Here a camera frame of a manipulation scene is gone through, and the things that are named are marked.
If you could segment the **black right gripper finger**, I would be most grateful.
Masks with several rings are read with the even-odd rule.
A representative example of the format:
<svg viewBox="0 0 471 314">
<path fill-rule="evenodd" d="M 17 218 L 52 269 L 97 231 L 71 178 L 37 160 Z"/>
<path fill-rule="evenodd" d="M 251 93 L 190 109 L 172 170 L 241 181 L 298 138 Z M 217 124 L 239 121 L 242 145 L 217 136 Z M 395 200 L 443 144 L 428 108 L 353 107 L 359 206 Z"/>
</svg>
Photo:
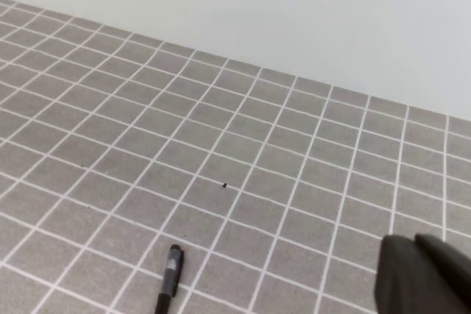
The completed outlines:
<svg viewBox="0 0 471 314">
<path fill-rule="evenodd" d="M 381 314 L 469 313 L 470 258 L 434 235 L 387 235 L 374 299 Z"/>
</svg>

